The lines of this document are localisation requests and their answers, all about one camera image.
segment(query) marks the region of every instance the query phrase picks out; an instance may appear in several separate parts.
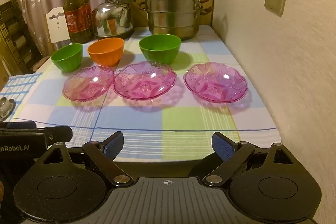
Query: red label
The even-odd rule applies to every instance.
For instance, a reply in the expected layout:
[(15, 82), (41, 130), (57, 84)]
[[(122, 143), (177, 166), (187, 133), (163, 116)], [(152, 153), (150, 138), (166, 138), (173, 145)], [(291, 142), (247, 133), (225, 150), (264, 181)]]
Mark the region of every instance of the red label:
[(91, 22), (91, 6), (89, 3), (69, 12), (64, 12), (69, 33), (75, 33), (89, 29)]

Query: glass bowl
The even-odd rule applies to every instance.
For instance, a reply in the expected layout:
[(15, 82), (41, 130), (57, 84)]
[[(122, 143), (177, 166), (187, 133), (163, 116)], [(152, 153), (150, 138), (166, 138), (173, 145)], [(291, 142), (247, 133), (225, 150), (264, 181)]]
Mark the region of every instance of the glass bowl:
[(125, 67), (114, 77), (113, 89), (130, 100), (150, 100), (168, 92), (176, 82), (176, 73), (166, 64), (143, 61)]
[(248, 91), (246, 79), (236, 69), (215, 62), (196, 64), (183, 78), (192, 93), (212, 103), (233, 103)]
[(113, 70), (105, 66), (83, 68), (65, 81), (62, 93), (71, 101), (94, 100), (109, 89), (113, 77)]

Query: table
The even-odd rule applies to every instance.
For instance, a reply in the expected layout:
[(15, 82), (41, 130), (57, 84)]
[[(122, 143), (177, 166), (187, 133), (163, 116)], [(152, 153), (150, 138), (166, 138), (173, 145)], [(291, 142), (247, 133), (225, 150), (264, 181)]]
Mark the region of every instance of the table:
[[(150, 35), (138, 28), (125, 42), (124, 54), (116, 71), (130, 63), (144, 61), (138, 42)], [(91, 66), (84, 45), (83, 66)], [(38, 127), (70, 125), (73, 138), (68, 147), (90, 140), (102, 141), (122, 131), (124, 148), (117, 161), (176, 161), (201, 159), (213, 152), (211, 136), (219, 131), (234, 141), (249, 141), (260, 147), (280, 142), (279, 132), (256, 89), (246, 77), (247, 95), (231, 104), (208, 103), (194, 96), (184, 85), (183, 74), (196, 63), (218, 62), (246, 74), (230, 51), (209, 26), (200, 26), (196, 37), (184, 41), (171, 64), (178, 79), (165, 95), (151, 101), (131, 101), (113, 89), (92, 102), (71, 102), (63, 97), (62, 74), (48, 60), (12, 121), (35, 121)]]

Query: crosshair marking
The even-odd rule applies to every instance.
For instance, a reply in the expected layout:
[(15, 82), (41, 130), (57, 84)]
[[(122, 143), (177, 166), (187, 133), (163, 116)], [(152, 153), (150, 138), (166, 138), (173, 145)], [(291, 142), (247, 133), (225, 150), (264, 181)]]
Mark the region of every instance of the crosshair marking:
[(170, 185), (170, 184), (172, 184), (174, 182), (172, 182), (171, 180), (167, 179), (167, 180), (163, 181), (162, 183), (164, 183), (166, 185)]

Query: cooking oil bottle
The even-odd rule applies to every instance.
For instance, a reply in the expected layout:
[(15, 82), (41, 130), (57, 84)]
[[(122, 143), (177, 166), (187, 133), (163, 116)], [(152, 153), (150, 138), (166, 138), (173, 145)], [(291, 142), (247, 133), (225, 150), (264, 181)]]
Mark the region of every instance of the cooking oil bottle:
[(90, 0), (65, 0), (64, 15), (72, 43), (86, 43), (95, 37)]

